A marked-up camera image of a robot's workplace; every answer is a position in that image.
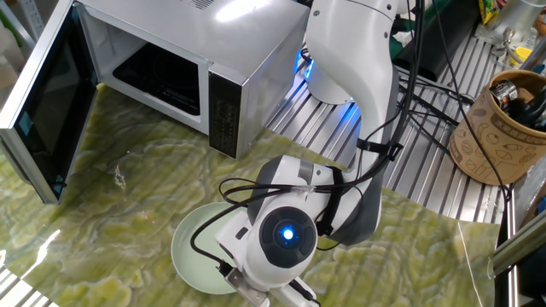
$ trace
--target microwave door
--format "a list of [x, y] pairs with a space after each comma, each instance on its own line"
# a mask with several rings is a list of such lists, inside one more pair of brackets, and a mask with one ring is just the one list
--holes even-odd
[[0, 150], [42, 201], [58, 204], [96, 97], [72, 0], [60, 0], [0, 112]]

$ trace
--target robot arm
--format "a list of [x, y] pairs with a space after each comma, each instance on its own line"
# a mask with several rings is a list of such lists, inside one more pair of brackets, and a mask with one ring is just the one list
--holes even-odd
[[[361, 140], [383, 125], [396, 105], [398, 76], [388, 44], [398, 7], [405, 12], [405, 1], [315, 0], [311, 8], [308, 49], [320, 68], [354, 97], [362, 116]], [[390, 132], [383, 133], [379, 130], [369, 141], [384, 143]], [[317, 193], [313, 187], [353, 181], [378, 155], [358, 149], [360, 169], [347, 173], [289, 156], [264, 165], [258, 183], [301, 188], [249, 204], [247, 213], [239, 213], [217, 233], [217, 243], [236, 265], [226, 281], [255, 306], [269, 305], [269, 291], [289, 306], [317, 306], [315, 293], [298, 276], [311, 262], [319, 235], [350, 245], [374, 233], [382, 172], [337, 194]], [[255, 190], [253, 196], [266, 192]]]

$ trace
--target stainless steel microwave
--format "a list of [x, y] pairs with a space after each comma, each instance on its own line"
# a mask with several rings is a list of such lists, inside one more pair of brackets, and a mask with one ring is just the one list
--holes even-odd
[[308, 14], [291, 0], [60, 0], [0, 113], [0, 149], [59, 203], [104, 83], [237, 158], [292, 86]]

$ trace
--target countertop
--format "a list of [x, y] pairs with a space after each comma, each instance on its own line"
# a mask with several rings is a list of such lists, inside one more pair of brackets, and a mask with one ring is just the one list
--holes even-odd
[[[43, 205], [0, 156], [0, 264], [60, 307], [244, 305], [187, 286], [172, 265], [172, 234], [220, 200], [223, 179], [254, 179], [280, 154], [333, 164], [269, 130], [232, 160], [202, 134], [102, 89], [60, 206]], [[375, 234], [317, 252], [303, 277], [322, 306], [490, 306], [498, 230], [384, 189]]]

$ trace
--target black cable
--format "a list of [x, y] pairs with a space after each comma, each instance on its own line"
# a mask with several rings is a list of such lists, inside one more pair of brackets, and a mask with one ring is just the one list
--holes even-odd
[[[226, 191], [226, 194], [230, 194], [231, 190], [228, 190]], [[223, 259], [221, 258], [218, 258], [214, 255], [212, 255], [210, 252], [207, 252], [207, 251], [204, 251], [202, 249], [200, 249], [199, 247], [197, 247], [197, 245], [195, 244], [195, 240], [197, 239], [197, 236], [199, 236], [199, 234], [201, 232], [203, 232], [203, 230], [205, 230], [207, 227], [209, 227], [210, 225], [212, 225], [214, 222], [216, 222], [218, 219], [224, 217], [225, 215], [229, 214], [230, 212], [233, 212], [235, 210], [237, 210], [238, 208], [241, 208], [243, 206], [247, 206], [249, 203], [253, 202], [253, 201], [256, 201], [256, 200], [262, 200], [264, 198], [267, 198], [267, 197], [271, 197], [271, 196], [276, 196], [276, 195], [280, 195], [280, 194], [285, 194], [285, 193], [288, 193], [290, 192], [290, 190], [277, 190], [277, 191], [272, 191], [272, 192], [267, 192], [267, 193], [264, 193], [264, 194], [260, 194], [260, 195], [257, 195], [257, 196], [254, 196], [254, 197], [250, 197], [246, 200], [243, 200], [241, 202], [236, 202], [235, 205], [225, 209], [224, 211], [221, 211], [219, 214], [215, 215], [214, 217], [211, 217], [209, 220], [207, 220], [206, 222], [204, 222], [195, 232], [194, 234], [191, 236], [191, 239], [189, 241], [189, 244], [191, 245], [191, 248], [194, 249], [194, 251], [198, 252], [199, 254], [207, 257], [207, 258], [210, 258], [216, 262], [218, 262], [220, 264], [220, 266], [224, 265], [225, 264], [225, 261], [223, 261]]]
[[[407, 92], [407, 89], [404, 88], [402, 85], [399, 85], [398, 87], [402, 92], [404, 92], [404, 93]], [[449, 122], [452, 125], [455, 125], [455, 126], [459, 125], [458, 121], [454, 120], [453, 118], [448, 116], [446, 113], [444, 113], [443, 111], [441, 111], [438, 108], [436, 108], [435, 106], [433, 106], [430, 102], [420, 98], [417, 95], [414, 95], [413, 98], [414, 98], [415, 102], [417, 102], [420, 105], [422, 105], [423, 107], [427, 108], [430, 112], [434, 113], [435, 115], [437, 115], [441, 119]]]
[[408, 20], [409, 20], [409, 34], [411, 35], [411, 40], [413, 40], [413, 29], [411, 26], [411, 8], [410, 8], [410, 0], [406, 0], [406, 8], [408, 9]]
[[[394, 132], [392, 133], [391, 140], [387, 144], [388, 146], [391, 146], [391, 147], [393, 147], [393, 146], [395, 146], [396, 144], [399, 143], [399, 141], [402, 138], [402, 135], [404, 133], [405, 123], [406, 123], [406, 121], [408, 119], [408, 114], [410, 113], [409, 110], [410, 110], [410, 104], [411, 104], [411, 97], [413, 96], [413, 93], [414, 93], [414, 90], [415, 90], [415, 82], [417, 80], [419, 62], [421, 60], [421, 48], [422, 48], [422, 40], [423, 40], [422, 29], [423, 29], [423, 24], [424, 24], [424, 12], [422, 12], [422, 10], [424, 8], [424, 1], [423, 0], [417, 1], [415, 7], [416, 7], [416, 12], [415, 12], [415, 16], [416, 16], [415, 37], [416, 37], [416, 39], [415, 39], [414, 54], [416, 54], [416, 56], [415, 56], [415, 61], [410, 63], [409, 80], [408, 80], [408, 93], [406, 93], [406, 95], [403, 98], [403, 103], [402, 103], [403, 109], [402, 109], [402, 111], [400, 113], [400, 120], [398, 121], [398, 124], [397, 124]], [[363, 174], [357, 180], [354, 180], [352, 182], [345, 182], [345, 183], [341, 183], [341, 184], [321, 185], [321, 186], [316, 186], [316, 188], [317, 189], [320, 189], [320, 188], [324, 188], [324, 189], [330, 188], [331, 189], [331, 188], [340, 188], [340, 187], [351, 187], [351, 186], [357, 185], [359, 183], [366, 182], [369, 179], [373, 178], [375, 175], [379, 174], [381, 172], [381, 170], [383, 170], [383, 168], [385, 168], [388, 165], [389, 161], [390, 161], [389, 157], [386, 154], [384, 154], [384, 155], [380, 156], [372, 164], [372, 166], [369, 168], [369, 170], [367, 170], [366, 173]]]
[[[406, 82], [408, 80], [400, 78], [400, 81]], [[450, 90], [450, 89], [445, 88], [445, 87], [440, 86], [440, 85], [428, 83], [427, 81], [425, 81], [425, 82], [417, 81], [416, 84], [420, 85], [420, 86], [424, 86], [424, 87], [431, 87], [431, 88], [434, 88], [434, 89], [437, 89], [437, 90], [441, 90], [449, 98], [453, 99], [454, 101], [457, 100], [456, 92], [454, 90]], [[472, 106], [474, 104], [474, 98], [472, 96], [470, 96], [469, 94], [461, 94], [461, 98], [462, 98], [463, 103], [467, 103], [470, 106]]]
[[321, 303], [319, 301], [317, 301], [316, 299], [312, 298], [312, 299], [310, 299], [310, 301], [317, 304], [318, 307], [321, 307]]
[[497, 168], [495, 167], [495, 165], [493, 164], [493, 162], [489, 158], [487, 152], [484, 150], [484, 147], [482, 146], [481, 142], [479, 141], [478, 137], [476, 136], [476, 133], [472, 129], [472, 125], [470, 124], [470, 121], [468, 120], [468, 117], [467, 117], [467, 115], [464, 112], [464, 109], [462, 107], [462, 99], [461, 99], [461, 95], [460, 95], [460, 91], [459, 91], [459, 86], [458, 86], [458, 84], [456, 82], [455, 70], [453, 69], [453, 66], [451, 65], [450, 55], [448, 54], [447, 44], [445, 42], [444, 29], [442, 27], [442, 22], [441, 22], [441, 19], [440, 19], [440, 13], [439, 13], [438, 6], [436, 5], [435, 0], [433, 0], [433, 7], [434, 7], [434, 11], [436, 12], [436, 18], [438, 19], [440, 37], [442, 39], [442, 44], [444, 45], [445, 59], [447, 60], [447, 66], [448, 66], [448, 68], [450, 70], [451, 77], [453, 78], [453, 85], [455, 86], [455, 92], [456, 92], [456, 95], [457, 95], [457, 102], [458, 102], [457, 105], [459, 107], [459, 112], [461, 112], [462, 117], [464, 118], [464, 121], [468, 126], [468, 130], [470, 131], [470, 134], [472, 135], [472, 138], [478, 144], [479, 150], [481, 150], [481, 152], [483, 153], [485, 159], [487, 160], [487, 163], [489, 163], [489, 165], [491, 166], [491, 169], [495, 173], [495, 176], [497, 177], [499, 185], [500, 185], [500, 189], [502, 191], [502, 196], [504, 197], [504, 201], [506, 203], [505, 205], [508, 206], [508, 202], [510, 200], [510, 196], [509, 196], [509, 193], [508, 193], [509, 191], [507, 191], [508, 188], [502, 183], [502, 179], [501, 179], [501, 176], [499, 175], [499, 173], [497, 171]]
[[[359, 187], [357, 187], [357, 186], [353, 186], [352, 188], [355, 188], [355, 189], [358, 191], [358, 193], [360, 193], [360, 201], [359, 201], [359, 204], [357, 204], [357, 208], [358, 208], [358, 210], [360, 211], [360, 205], [361, 205], [360, 203], [362, 203], [362, 202], [364, 201], [364, 193], [362, 193], [362, 190], [361, 190]], [[321, 248], [321, 247], [318, 247], [318, 246], [317, 246], [317, 250], [318, 250], [318, 251], [321, 251], [321, 252], [327, 252], [327, 251], [333, 250], [333, 249], [335, 249], [335, 247], [337, 247], [337, 246], [339, 246], [340, 244], [342, 244], [343, 241], [346, 240], [347, 237], [348, 237], [349, 235], [352, 235], [352, 231], [347, 232], [347, 235], [346, 235], [343, 239], [341, 239], [339, 242], [337, 242], [336, 244], [334, 244], [333, 246], [327, 247], [327, 248]]]
[[423, 126], [423, 124], [421, 124], [417, 119], [415, 119], [413, 116], [409, 116], [409, 118], [411, 120], [413, 120], [418, 126], [419, 128], [421, 129], [421, 133], [424, 134], [425, 136], [428, 137], [428, 139], [430, 139], [436, 146], [438, 146], [440, 149], [442, 149], [445, 153], [447, 154], [450, 154], [450, 150], [444, 145], [442, 144], [440, 141], [438, 141], [434, 136], [432, 136], [426, 129], [425, 127]]

